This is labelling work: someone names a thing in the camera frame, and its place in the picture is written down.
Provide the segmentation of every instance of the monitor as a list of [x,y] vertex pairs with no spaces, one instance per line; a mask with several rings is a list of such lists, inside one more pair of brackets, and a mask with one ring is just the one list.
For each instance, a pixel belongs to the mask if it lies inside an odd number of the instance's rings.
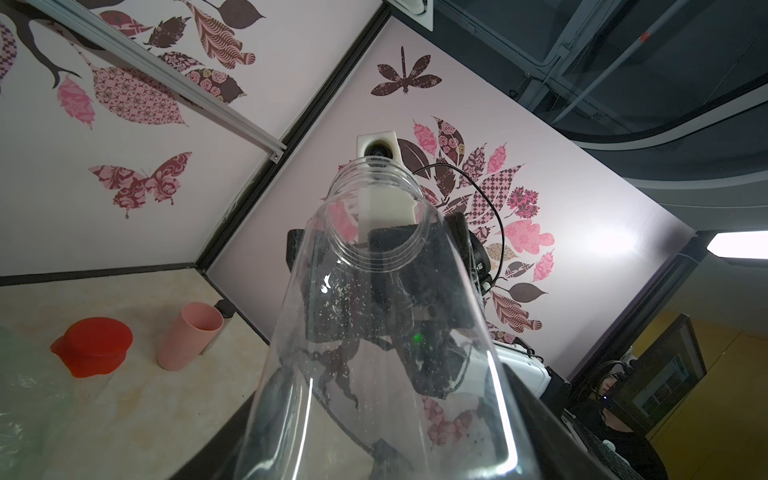
[[634,373],[608,393],[608,409],[646,435],[707,374],[690,317],[677,317],[634,367]]

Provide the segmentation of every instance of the clear plastic bottle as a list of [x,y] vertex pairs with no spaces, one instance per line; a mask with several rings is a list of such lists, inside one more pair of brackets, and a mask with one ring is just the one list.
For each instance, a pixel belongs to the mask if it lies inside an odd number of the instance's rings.
[[343,168],[306,225],[235,478],[539,478],[480,297],[405,168]]

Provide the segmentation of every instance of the pink plastic cup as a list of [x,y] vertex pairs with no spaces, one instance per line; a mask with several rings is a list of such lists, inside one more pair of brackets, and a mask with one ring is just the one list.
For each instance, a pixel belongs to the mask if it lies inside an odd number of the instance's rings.
[[157,351],[157,363],[166,370],[181,370],[221,330],[221,312],[207,303],[192,302],[181,309]]

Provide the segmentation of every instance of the yellow wall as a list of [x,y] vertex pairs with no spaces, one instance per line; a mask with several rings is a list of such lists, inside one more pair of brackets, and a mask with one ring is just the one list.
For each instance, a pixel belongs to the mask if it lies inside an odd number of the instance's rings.
[[[635,355],[675,318],[660,313]],[[691,321],[707,375],[648,437],[670,480],[768,479],[768,339]]]

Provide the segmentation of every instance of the countertop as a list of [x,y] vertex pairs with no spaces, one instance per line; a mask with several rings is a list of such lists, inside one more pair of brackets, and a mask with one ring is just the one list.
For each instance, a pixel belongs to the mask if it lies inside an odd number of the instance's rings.
[[192,269],[0,288],[0,325],[43,345],[90,316],[134,334],[115,372],[74,380],[78,410],[44,480],[165,480],[215,435],[258,387],[266,343],[236,315],[180,371],[163,370],[155,353],[185,303],[220,298]]

